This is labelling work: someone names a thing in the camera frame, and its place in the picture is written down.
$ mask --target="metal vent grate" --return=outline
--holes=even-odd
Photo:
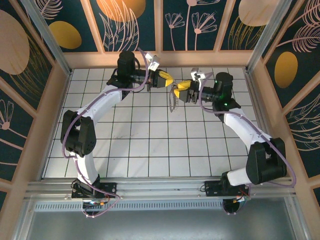
[[[88,211],[103,210],[110,204],[91,207]],[[220,199],[204,200],[159,200],[159,201],[122,201],[117,203],[111,211],[142,211],[142,210],[183,210],[183,209],[219,209],[222,206]],[[82,202],[38,202],[35,212],[77,212],[82,208]]]

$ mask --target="gray floor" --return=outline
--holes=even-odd
[[[252,199],[237,215],[222,209],[35,212],[29,240],[292,240],[283,199]]]

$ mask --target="grid floor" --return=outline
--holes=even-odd
[[[161,68],[177,82],[190,79],[190,67]],[[207,85],[213,87],[219,72],[233,75],[233,97],[256,124],[256,116],[242,68],[202,67],[213,71]],[[58,128],[44,178],[75,178],[72,160],[62,157],[62,116],[89,103],[105,87],[113,72],[106,69],[75,69],[60,114]],[[220,176],[245,166],[248,151],[231,128],[193,103],[179,102],[170,112],[168,88],[130,93],[96,125],[94,163],[103,177],[200,177]]]

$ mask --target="yellow object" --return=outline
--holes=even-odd
[[[190,85],[191,85],[191,80],[186,80],[186,81],[179,82],[177,84],[177,88],[178,89],[190,88]]]
[[[96,3],[108,18],[117,22],[127,22],[129,18],[126,15],[130,10],[135,18],[139,18],[146,9],[146,0],[96,0]]]
[[[80,47],[82,39],[78,30],[70,23],[65,21],[55,21],[49,28],[59,44],[65,49],[76,49]]]
[[[287,88],[295,79],[298,71],[297,57],[289,51],[283,52],[275,63],[274,80],[282,89]]]
[[[239,18],[251,27],[267,25],[280,0],[241,0]]]
[[[165,71],[159,71],[159,76],[165,79],[165,86],[168,87],[174,82],[174,78]]]
[[[179,98],[180,97],[180,91],[185,91],[188,90],[188,88],[190,88],[191,85],[191,80],[186,80],[186,81],[182,81],[180,83],[178,83],[176,86],[177,88],[173,91],[174,95]]]
[[[0,69],[11,75],[21,74],[29,62],[28,35],[10,14],[0,10]]]

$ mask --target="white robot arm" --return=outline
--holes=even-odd
[[[249,152],[246,167],[222,174],[224,188],[250,183],[260,184],[284,177],[287,174],[286,165],[265,139],[282,155],[285,155],[284,142],[280,138],[273,139],[259,128],[254,129],[251,121],[242,119],[245,114],[232,98],[233,77],[226,72],[219,72],[215,76],[213,87],[203,86],[206,74],[199,71],[199,68],[191,70],[191,77],[192,80],[182,81],[177,85],[174,90],[176,97],[185,103],[196,104],[199,98],[199,101],[212,103],[212,109],[206,110],[215,113],[223,123],[233,129]]]
[[[167,87],[173,82],[173,78],[168,73],[157,69],[159,66],[157,56],[148,52],[146,58],[150,62],[147,71],[140,69],[140,64],[133,52],[120,53],[117,62],[118,68],[114,70],[103,91],[79,110],[68,110],[63,115],[60,141],[61,143],[65,141],[66,150],[70,152],[71,156],[76,156],[73,159],[77,162],[78,178],[72,187],[73,192],[80,193],[77,195],[79,197],[98,198],[101,196],[92,188],[93,186],[101,189],[100,177],[93,159],[93,149],[97,141],[95,125],[101,117],[129,94],[134,83],[142,84],[146,75],[145,86],[148,91],[150,88]]]

